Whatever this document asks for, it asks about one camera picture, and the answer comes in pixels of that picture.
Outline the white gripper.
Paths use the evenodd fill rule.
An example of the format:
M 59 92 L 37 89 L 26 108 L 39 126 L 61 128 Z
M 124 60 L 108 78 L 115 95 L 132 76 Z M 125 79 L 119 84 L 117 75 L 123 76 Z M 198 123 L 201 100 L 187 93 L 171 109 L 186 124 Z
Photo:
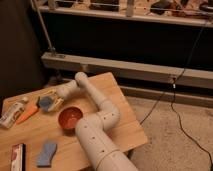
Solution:
M 58 109 L 64 100 L 69 99 L 72 95 L 77 93 L 80 90 L 80 88 L 77 85 L 77 82 L 75 80 L 72 80 L 68 83 L 61 84 L 57 87 L 57 89 L 50 89 L 40 95 L 40 97 L 45 96 L 52 96 L 53 94 L 57 94 L 60 98 L 54 101 L 54 103 L 48 108 L 48 112 L 55 111 Z

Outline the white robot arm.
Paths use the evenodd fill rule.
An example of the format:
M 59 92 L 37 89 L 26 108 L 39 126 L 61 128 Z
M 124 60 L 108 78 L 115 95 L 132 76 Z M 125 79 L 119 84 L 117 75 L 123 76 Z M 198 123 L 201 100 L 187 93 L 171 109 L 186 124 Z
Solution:
M 45 112 L 52 112 L 81 90 L 98 108 L 97 112 L 81 118 L 75 126 L 75 134 L 94 170 L 138 171 L 106 134 L 120 120 L 118 107 L 89 81 L 84 72 L 76 73 L 74 80 L 46 93 L 39 100 L 39 107 Z

